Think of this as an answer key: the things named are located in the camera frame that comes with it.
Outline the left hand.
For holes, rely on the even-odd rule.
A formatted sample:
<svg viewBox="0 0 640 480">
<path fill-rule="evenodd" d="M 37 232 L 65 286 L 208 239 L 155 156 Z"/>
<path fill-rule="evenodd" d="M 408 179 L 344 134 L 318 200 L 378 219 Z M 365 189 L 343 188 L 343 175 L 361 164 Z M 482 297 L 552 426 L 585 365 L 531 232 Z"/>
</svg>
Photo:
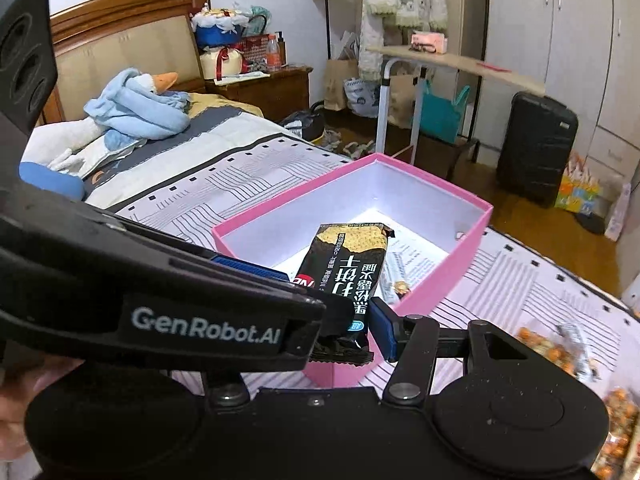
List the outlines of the left hand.
<svg viewBox="0 0 640 480">
<path fill-rule="evenodd" d="M 24 427 L 29 403 L 38 393 L 83 362 L 60 356 L 46 356 L 35 367 L 14 368 L 4 372 L 0 415 L 2 460 L 17 460 L 30 450 Z"/>
</svg>

